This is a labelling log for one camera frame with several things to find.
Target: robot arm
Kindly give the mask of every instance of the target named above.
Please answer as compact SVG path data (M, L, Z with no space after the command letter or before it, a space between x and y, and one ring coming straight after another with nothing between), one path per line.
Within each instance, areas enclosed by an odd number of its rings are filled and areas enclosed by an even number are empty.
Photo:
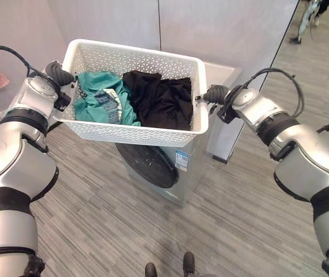
M311 202L315 232L327 257L322 267L329 274L329 145L259 91L244 86L236 91L230 104L227 99L235 90L213 85L203 100L225 104L218 113L224 122L241 118L279 162L274 172L278 186L295 199Z
M0 123L0 277L40 276L44 269L29 205L57 181L46 135L53 112L68 105L64 92L74 79L56 62L46 73L28 74Z

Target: silver washing machine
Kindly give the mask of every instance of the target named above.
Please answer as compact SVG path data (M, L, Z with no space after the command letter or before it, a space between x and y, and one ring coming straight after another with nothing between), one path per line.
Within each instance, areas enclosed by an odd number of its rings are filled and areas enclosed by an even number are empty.
M118 143L116 147L129 175L183 206L205 169L206 138L198 135L182 148Z

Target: white laundry basket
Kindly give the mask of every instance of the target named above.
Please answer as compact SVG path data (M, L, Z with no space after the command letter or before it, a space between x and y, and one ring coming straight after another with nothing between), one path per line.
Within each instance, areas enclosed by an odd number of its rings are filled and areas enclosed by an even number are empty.
M162 78L190 77L192 82L194 110L190 131L77 121L74 117L73 103L80 95L76 90L75 95L72 95L71 104L58 120L66 123L82 139L183 147L196 135L208 129L207 105L195 102L195 97L206 93L207 90L204 63L197 58L77 39L68 45L62 68L73 75L84 71L111 71L122 77L131 70L158 72L162 74Z

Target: gray vinyl floor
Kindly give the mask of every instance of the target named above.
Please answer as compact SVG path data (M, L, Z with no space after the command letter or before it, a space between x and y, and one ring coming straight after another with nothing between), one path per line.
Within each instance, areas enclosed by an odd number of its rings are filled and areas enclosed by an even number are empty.
M306 97L300 121L329 123L329 10L300 46L300 5L275 66L297 75ZM263 91L293 111L294 87L269 76ZM187 205L179 208L127 175L110 143L79 139L66 126L48 137L60 176L32 204L38 221L43 276L144 276L153 261L159 276L181 276L191 250L199 271L223 276L325 276L312 209L274 183L275 162L247 129L227 166L211 159Z

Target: washing machine door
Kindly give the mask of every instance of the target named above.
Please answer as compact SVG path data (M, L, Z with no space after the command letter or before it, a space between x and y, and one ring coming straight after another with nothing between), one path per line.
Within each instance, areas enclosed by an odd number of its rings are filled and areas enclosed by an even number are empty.
M116 143L126 163L145 180L160 188L170 188L178 181L178 171L158 146Z

